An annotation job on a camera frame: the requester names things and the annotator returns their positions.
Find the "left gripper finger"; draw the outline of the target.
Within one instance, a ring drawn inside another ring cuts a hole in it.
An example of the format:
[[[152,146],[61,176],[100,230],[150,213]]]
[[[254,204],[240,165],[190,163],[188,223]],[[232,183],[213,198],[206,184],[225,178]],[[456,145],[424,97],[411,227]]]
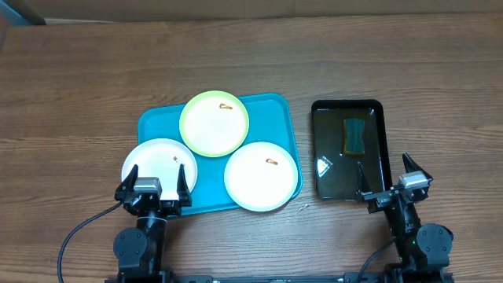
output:
[[[185,179],[185,165],[181,164],[178,171],[177,181],[178,202],[181,207],[191,207],[192,197]]]
[[[127,177],[121,182],[115,191],[115,200],[125,200],[127,194],[134,190],[134,184],[138,179],[138,165],[135,164]]]

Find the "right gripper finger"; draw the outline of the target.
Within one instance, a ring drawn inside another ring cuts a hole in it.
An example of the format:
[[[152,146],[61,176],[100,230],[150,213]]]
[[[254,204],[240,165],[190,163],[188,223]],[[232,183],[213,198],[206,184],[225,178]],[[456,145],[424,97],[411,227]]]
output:
[[[363,166],[358,162],[358,172],[357,172],[357,189],[356,189],[356,201],[359,203],[366,202],[366,197],[372,194],[372,190],[369,187],[369,183],[366,180]]]
[[[406,173],[423,171],[423,169],[412,159],[412,157],[408,153],[402,154],[402,161],[403,161]]]

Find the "green yellow sponge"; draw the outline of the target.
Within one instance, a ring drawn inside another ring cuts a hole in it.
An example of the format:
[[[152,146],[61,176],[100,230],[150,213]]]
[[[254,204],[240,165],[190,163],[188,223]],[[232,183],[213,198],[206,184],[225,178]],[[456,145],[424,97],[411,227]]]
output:
[[[343,121],[343,154],[363,156],[365,121],[363,119],[345,119]]]

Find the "white plate with orange stain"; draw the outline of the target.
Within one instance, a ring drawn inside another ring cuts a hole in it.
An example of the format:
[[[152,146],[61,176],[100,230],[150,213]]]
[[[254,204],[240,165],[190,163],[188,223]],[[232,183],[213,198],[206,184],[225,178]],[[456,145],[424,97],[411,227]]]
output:
[[[299,184],[292,156],[279,145],[257,141],[239,148],[224,170],[231,199],[249,211],[265,212],[286,204]]]

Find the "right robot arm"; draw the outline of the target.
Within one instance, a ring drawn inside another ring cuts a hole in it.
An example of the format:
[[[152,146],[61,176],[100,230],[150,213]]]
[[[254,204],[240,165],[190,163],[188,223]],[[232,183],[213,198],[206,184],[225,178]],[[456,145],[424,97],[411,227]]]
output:
[[[415,204],[428,198],[433,177],[402,154],[406,173],[389,190],[373,193],[363,166],[358,165],[357,201],[368,204],[370,214],[382,211],[391,230],[391,239],[375,251],[358,272],[357,282],[452,282],[453,275],[443,269],[450,265],[453,233],[439,224],[422,224]],[[368,273],[369,264],[391,245],[400,261],[389,263],[380,273]]]

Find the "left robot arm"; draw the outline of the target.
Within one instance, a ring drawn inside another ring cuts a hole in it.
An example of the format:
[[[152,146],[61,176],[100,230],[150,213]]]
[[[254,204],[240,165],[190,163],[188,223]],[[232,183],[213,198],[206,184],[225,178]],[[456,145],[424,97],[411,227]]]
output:
[[[192,205],[185,180],[185,166],[180,165],[176,178],[178,199],[161,200],[162,187],[156,177],[140,177],[138,166],[115,191],[115,199],[137,217],[135,227],[122,230],[113,243],[118,259],[118,282],[178,282],[174,271],[162,266],[167,219],[180,216]]]

